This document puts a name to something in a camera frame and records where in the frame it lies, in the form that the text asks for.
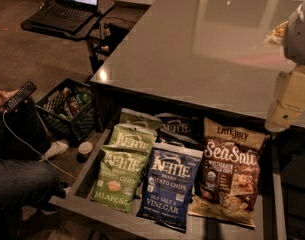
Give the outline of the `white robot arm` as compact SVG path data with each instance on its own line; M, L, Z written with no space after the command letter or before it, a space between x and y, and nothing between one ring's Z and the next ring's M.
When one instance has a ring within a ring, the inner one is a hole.
M297 123L305 111L305 0L265 37L264 44L282 47L285 58L295 63L289 73L277 77L265 121L265 128L277 133Z

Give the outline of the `person's hand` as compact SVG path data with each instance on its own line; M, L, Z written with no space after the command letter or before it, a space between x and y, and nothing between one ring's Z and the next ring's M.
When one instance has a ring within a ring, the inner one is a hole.
M3 113L5 111L5 103L9 99L11 99L16 93L17 93L17 90L0 91L0 113Z

